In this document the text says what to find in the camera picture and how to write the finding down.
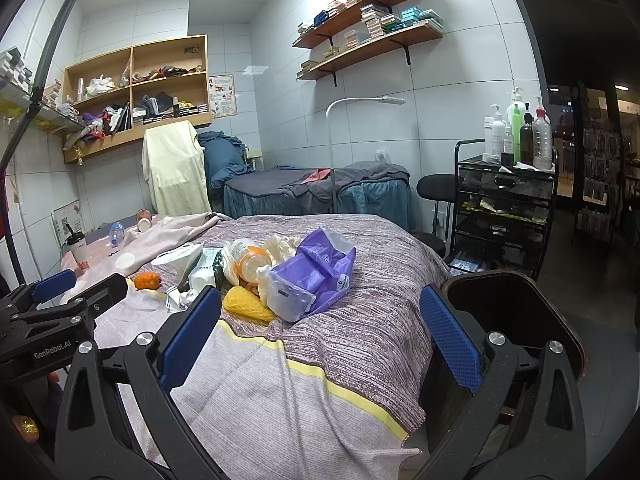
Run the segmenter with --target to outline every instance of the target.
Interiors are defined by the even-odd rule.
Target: bed
[[[330,180],[305,185],[313,170],[274,168],[226,182],[225,213],[232,218],[280,214],[302,216],[332,212]],[[414,229],[409,173],[402,166],[357,162],[335,170],[338,211],[374,214],[406,231]]]
[[[223,310],[187,381],[172,390],[231,479],[398,478],[401,463],[420,453],[403,444],[425,417],[418,388],[432,349],[418,298],[425,285],[447,278],[435,252],[379,216],[165,218],[93,266],[63,298],[113,272],[159,272],[159,291],[130,284],[127,297],[97,319],[101,348],[128,344],[168,317],[163,292],[177,274],[148,264],[159,253],[192,239],[220,247],[240,237],[303,237],[319,227],[356,245],[348,294],[295,324],[266,325]],[[120,388],[142,449],[162,463],[128,386]]]

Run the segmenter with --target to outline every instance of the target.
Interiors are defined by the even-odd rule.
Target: black chair
[[[426,200],[435,201],[435,215],[431,233],[414,231],[412,235],[423,244],[436,251],[439,257],[444,258],[447,253],[447,239],[449,237],[449,218],[451,205],[456,197],[456,176],[453,174],[433,174],[422,177],[418,181],[418,195]],[[447,221],[445,223],[445,239],[436,235],[438,227],[438,207],[440,202],[447,202]]]

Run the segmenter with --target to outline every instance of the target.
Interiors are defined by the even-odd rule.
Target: blue plastic bottle
[[[111,230],[109,231],[109,240],[111,247],[119,246],[124,240],[124,227],[120,222],[111,224]]]

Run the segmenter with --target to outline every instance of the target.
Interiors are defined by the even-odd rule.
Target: green bottle
[[[513,162],[520,162],[520,129],[524,125],[522,115],[517,104],[513,105],[511,117],[511,134],[513,135]]]

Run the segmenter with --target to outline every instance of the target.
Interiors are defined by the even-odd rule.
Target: metal screw
[[[489,334],[489,341],[491,341],[494,345],[500,346],[504,345],[506,339],[500,332],[491,332]]]
[[[142,334],[138,334],[136,338],[136,343],[140,346],[146,346],[154,340],[154,335],[151,332],[143,332]]]
[[[562,343],[559,342],[559,341],[550,341],[549,342],[549,349],[554,354],[561,354],[562,350],[564,350],[564,347],[562,346]]]
[[[91,348],[93,348],[94,345],[91,344],[91,341],[85,341],[83,343],[80,343],[78,345],[78,351],[81,354],[88,354],[91,351]]]

